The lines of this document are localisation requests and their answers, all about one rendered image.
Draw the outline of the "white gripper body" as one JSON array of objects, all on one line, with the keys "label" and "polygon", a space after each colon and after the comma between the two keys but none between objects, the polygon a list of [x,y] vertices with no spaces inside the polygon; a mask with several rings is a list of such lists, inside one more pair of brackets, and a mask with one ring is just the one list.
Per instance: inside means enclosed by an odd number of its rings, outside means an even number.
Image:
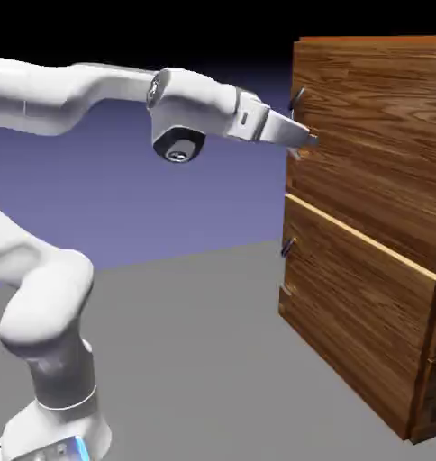
[{"label": "white gripper body", "polygon": [[261,132],[261,140],[287,148],[301,148],[308,137],[303,124],[270,109]]}]

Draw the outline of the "wooden cabinet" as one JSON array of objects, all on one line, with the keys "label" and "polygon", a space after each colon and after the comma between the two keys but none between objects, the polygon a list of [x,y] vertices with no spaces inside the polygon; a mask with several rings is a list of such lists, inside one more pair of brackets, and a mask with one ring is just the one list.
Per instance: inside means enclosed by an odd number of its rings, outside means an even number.
[{"label": "wooden cabinet", "polygon": [[303,37],[279,312],[400,437],[436,437],[436,36]]}]

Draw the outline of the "wooden cabinet door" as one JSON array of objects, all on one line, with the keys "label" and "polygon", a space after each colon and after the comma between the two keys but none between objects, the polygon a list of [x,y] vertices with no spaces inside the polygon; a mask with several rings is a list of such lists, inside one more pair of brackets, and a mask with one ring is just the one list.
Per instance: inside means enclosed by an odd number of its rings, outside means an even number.
[{"label": "wooden cabinet door", "polygon": [[279,312],[395,432],[436,437],[436,274],[285,197]]},{"label": "wooden cabinet door", "polygon": [[436,36],[302,38],[288,189],[436,273]]}]

